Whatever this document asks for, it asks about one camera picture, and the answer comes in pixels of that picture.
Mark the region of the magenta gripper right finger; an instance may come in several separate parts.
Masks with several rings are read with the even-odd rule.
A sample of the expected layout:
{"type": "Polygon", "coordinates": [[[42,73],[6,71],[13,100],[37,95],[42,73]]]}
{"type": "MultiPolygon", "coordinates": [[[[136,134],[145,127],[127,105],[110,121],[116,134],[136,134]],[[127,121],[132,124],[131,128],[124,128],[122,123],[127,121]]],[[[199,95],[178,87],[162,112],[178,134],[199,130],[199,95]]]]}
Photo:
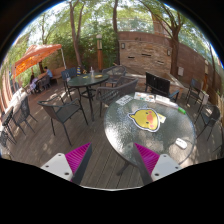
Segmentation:
{"type": "Polygon", "coordinates": [[[134,144],[133,155],[144,185],[182,169],[169,155],[159,155],[137,143],[134,144]]]}

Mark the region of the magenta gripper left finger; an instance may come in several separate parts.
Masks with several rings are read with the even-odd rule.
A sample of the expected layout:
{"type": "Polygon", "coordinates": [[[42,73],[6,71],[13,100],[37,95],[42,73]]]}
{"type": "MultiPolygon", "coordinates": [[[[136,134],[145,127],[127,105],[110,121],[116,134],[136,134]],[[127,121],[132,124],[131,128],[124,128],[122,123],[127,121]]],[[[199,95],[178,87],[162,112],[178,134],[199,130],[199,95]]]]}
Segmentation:
{"type": "Polygon", "coordinates": [[[65,180],[79,185],[92,153],[92,144],[87,143],[69,153],[57,153],[41,168],[65,180]]]}

